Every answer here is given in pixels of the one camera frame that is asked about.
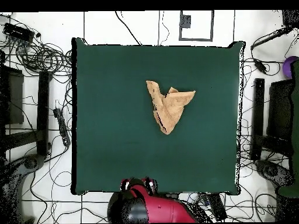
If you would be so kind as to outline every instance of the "black frame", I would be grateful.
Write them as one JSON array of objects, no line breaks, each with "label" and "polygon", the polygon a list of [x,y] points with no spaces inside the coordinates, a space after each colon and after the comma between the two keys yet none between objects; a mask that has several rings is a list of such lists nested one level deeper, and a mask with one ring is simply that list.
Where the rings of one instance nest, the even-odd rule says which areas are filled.
[{"label": "black frame", "polygon": [[190,28],[189,25],[184,27],[185,20],[189,20],[191,22],[191,16],[186,16],[183,14],[183,11],[180,11],[180,25],[179,25],[179,41],[206,41],[213,42],[214,35],[214,10],[211,10],[211,29],[210,29],[210,38],[182,38],[182,29]]}]

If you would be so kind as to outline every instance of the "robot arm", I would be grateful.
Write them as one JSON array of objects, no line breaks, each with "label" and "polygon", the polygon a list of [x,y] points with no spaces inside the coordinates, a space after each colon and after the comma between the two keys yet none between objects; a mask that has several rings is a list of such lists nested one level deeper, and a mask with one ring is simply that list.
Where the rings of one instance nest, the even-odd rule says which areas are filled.
[{"label": "robot arm", "polygon": [[110,223],[201,222],[182,202],[159,197],[145,186],[144,181],[136,179],[130,181],[123,191],[112,195],[107,215]]}]

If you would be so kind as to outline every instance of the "green tabletop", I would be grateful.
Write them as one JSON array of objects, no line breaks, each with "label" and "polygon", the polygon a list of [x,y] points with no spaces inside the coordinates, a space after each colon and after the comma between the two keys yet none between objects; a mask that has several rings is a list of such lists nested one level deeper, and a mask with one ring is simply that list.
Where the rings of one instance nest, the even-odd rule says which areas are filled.
[{"label": "green tabletop", "polygon": [[[76,44],[78,194],[119,191],[122,179],[146,176],[160,192],[235,191],[243,42],[154,47],[86,45],[78,38]],[[163,94],[170,87],[196,91],[169,135],[154,119],[146,80]]]}]

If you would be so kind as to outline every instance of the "crumpled towel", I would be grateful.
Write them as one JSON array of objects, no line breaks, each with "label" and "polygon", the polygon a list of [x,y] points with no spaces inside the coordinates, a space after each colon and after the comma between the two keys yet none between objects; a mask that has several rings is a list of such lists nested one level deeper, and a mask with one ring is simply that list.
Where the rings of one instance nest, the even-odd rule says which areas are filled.
[{"label": "crumpled towel", "polygon": [[161,131],[169,135],[179,121],[184,106],[191,101],[195,91],[179,92],[171,87],[167,95],[164,96],[160,93],[159,85],[156,82],[151,80],[146,82],[152,97],[156,122],[160,125]]}]

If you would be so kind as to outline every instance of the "black border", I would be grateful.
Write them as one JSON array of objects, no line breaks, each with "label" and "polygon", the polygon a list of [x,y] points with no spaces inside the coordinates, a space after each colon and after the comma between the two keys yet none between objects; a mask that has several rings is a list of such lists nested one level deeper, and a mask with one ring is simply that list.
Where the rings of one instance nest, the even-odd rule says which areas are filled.
[{"label": "black border", "polygon": [[71,193],[77,195],[77,41],[72,38],[72,183]]},{"label": "black border", "polygon": [[[83,43],[88,45],[84,38],[72,38],[72,183],[71,183],[71,193],[73,195],[84,195],[87,191],[83,191],[82,194],[76,193],[76,186],[77,186],[77,41],[76,39],[81,39]],[[218,193],[227,193],[228,195],[240,195],[241,188],[239,186],[239,170],[241,164],[241,120],[242,120],[242,101],[243,101],[243,92],[244,92],[244,77],[243,77],[243,70],[244,70],[244,50],[246,46],[246,42],[244,41],[233,41],[228,47],[216,47],[210,46],[215,48],[222,48],[222,49],[230,49],[236,43],[242,42],[243,45],[240,50],[239,54],[239,61],[240,61],[240,72],[239,72],[239,104],[238,104],[238,112],[239,112],[239,119],[237,124],[237,161],[236,161],[236,177],[235,177],[235,185],[236,191],[234,192],[218,192]],[[120,44],[94,44],[88,46],[121,46]],[[190,47],[190,45],[169,45],[170,47]],[[90,192],[103,192],[107,193],[107,191],[90,191]]]},{"label": "black border", "polygon": [[211,29],[210,29],[210,38],[182,38],[182,20],[183,20],[183,11],[180,11],[180,26],[179,26],[179,41],[207,41],[213,42],[214,35],[214,10],[211,10]]}]

